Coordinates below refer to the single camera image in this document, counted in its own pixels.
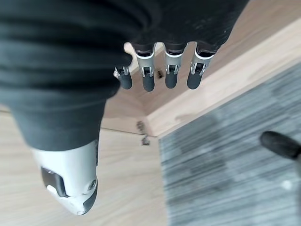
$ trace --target robotic hand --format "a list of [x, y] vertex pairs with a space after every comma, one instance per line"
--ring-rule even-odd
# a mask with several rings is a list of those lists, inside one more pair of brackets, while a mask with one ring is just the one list
[[151, 92], [155, 43], [165, 45], [166, 86], [172, 89], [187, 43], [196, 42], [187, 79], [196, 89], [247, 2], [1, 1], [0, 101], [10, 108], [56, 200], [76, 215], [95, 202], [105, 102], [120, 84], [132, 87], [124, 43], [132, 43], [143, 87]]

